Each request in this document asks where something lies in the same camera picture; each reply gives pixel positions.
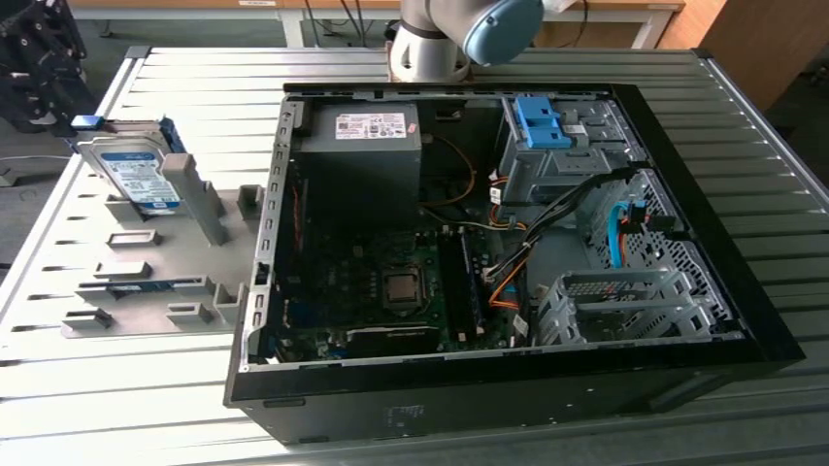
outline power supply label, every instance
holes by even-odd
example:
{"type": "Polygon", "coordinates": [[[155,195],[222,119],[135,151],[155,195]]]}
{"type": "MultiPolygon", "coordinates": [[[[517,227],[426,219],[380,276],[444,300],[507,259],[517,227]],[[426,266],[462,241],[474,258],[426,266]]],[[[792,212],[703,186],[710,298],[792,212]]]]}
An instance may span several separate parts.
{"type": "Polygon", "coordinates": [[[155,211],[179,207],[181,198],[160,175],[160,161],[152,153],[108,152],[101,159],[127,197],[141,208],[155,211]]]}
{"type": "Polygon", "coordinates": [[[335,139],[403,139],[403,114],[339,114],[335,139]]]}

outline wire bundle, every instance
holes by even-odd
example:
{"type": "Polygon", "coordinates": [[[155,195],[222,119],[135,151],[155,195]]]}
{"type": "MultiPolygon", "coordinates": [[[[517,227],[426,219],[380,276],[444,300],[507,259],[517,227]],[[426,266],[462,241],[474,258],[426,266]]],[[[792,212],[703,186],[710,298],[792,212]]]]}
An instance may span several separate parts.
{"type": "Polygon", "coordinates": [[[525,267],[527,263],[527,259],[530,257],[530,252],[533,250],[534,245],[538,240],[542,238],[542,232],[545,228],[553,225],[557,221],[569,216],[587,197],[590,191],[599,187],[605,183],[614,182],[617,180],[627,179],[635,173],[635,169],[633,167],[619,168],[611,171],[607,174],[595,175],[586,179],[578,186],[573,187],[567,192],[565,192],[545,208],[542,213],[535,217],[530,225],[526,227],[526,231],[521,240],[521,246],[513,252],[506,259],[498,263],[493,268],[490,268],[485,272],[485,278],[490,279],[497,276],[501,272],[506,270],[506,268],[515,264],[511,268],[511,271],[506,275],[505,279],[501,281],[501,284],[495,288],[495,292],[490,296],[490,303],[499,303],[499,294],[502,293],[506,285],[515,277],[515,274],[525,267]]]}

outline floor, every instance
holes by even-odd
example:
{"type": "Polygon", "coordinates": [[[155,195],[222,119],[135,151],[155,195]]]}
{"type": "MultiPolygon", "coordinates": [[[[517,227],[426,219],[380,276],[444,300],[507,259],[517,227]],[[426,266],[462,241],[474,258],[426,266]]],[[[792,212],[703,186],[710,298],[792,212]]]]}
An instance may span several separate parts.
{"type": "MultiPolygon", "coordinates": [[[[89,58],[84,61],[88,85],[96,96],[104,95],[111,78],[127,49],[137,45],[157,47],[284,47],[279,26],[268,20],[246,21],[113,21],[113,36],[100,38],[99,24],[79,21],[89,58]]],[[[306,41],[314,43],[310,24],[306,24],[306,41]]],[[[350,24],[332,26],[335,35],[326,36],[320,27],[320,45],[343,47],[358,43],[350,24]]],[[[370,47],[383,44],[383,24],[370,24],[370,47]]],[[[768,112],[778,128],[785,128],[786,138],[796,152],[808,162],[817,176],[829,183],[829,84],[808,85],[808,80],[794,82],[788,93],[768,112]]],[[[11,156],[69,154],[65,144],[48,134],[19,134],[0,120],[0,162],[11,156]]],[[[15,187],[0,189],[0,281],[5,268],[20,250],[28,230],[43,209],[64,162],[56,159],[7,160],[5,164],[21,175],[15,187]]]]}

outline white sticker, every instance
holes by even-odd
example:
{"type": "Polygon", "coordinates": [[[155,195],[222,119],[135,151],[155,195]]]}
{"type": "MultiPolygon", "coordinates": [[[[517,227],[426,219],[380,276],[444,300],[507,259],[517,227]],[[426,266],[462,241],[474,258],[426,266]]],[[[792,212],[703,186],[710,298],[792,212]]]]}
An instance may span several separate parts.
{"type": "Polygon", "coordinates": [[[144,209],[172,209],[181,198],[159,173],[159,161],[149,152],[101,154],[109,172],[127,197],[144,209]]]}
{"type": "Polygon", "coordinates": [[[497,206],[502,204],[502,191],[497,187],[490,188],[490,202],[497,206]]]}
{"type": "Polygon", "coordinates": [[[403,139],[403,114],[340,114],[336,117],[336,139],[403,139]]]}
{"type": "Polygon", "coordinates": [[[569,134],[587,134],[587,130],[582,124],[563,124],[565,133],[569,134]]]}
{"type": "Polygon", "coordinates": [[[141,291],[141,287],[136,284],[120,284],[117,286],[111,286],[109,290],[112,291],[141,291]]]}
{"type": "Polygon", "coordinates": [[[518,330],[519,334],[522,334],[525,337],[527,336],[527,330],[530,330],[530,325],[527,324],[527,321],[521,318],[519,315],[515,315],[515,318],[513,319],[513,327],[515,327],[515,330],[518,330]]]}

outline metal frame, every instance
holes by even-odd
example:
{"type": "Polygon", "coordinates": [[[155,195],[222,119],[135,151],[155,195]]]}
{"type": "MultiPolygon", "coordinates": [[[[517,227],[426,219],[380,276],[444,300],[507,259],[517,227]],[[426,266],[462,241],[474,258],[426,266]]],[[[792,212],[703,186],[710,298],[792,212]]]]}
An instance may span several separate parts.
{"type": "MultiPolygon", "coordinates": [[[[68,260],[51,243],[60,238],[52,225],[85,206],[68,196],[99,185],[75,157],[0,288],[7,312],[0,417],[15,420],[0,423],[0,458],[43,463],[60,454],[84,464],[112,463],[113,458],[157,464],[486,458],[531,464],[555,454],[565,463],[824,464],[829,216],[820,212],[818,198],[825,190],[796,168],[798,157],[762,133],[761,114],[734,97],[706,63],[687,51],[530,50],[506,66],[477,69],[475,75],[489,82],[639,85],[806,361],[774,378],[723,387],[661,416],[287,450],[240,411],[220,405],[231,334],[67,341],[53,325],[55,316],[65,313],[61,300],[31,307],[21,299],[29,291],[55,292],[71,274],[51,276],[37,267],[47,256],[68,260]],[[9,333],[13,321],[40,323],[32,331],[9,333]]],[[[167,110],[186,144],[199,149],[202,177],[226,187],[267,180],[284,82],[383,82],[387,72],[382,50],[354,49],[157,48],[141,68],[132,88],[120,91],[124,107],[111,115],[167,110]]]]}

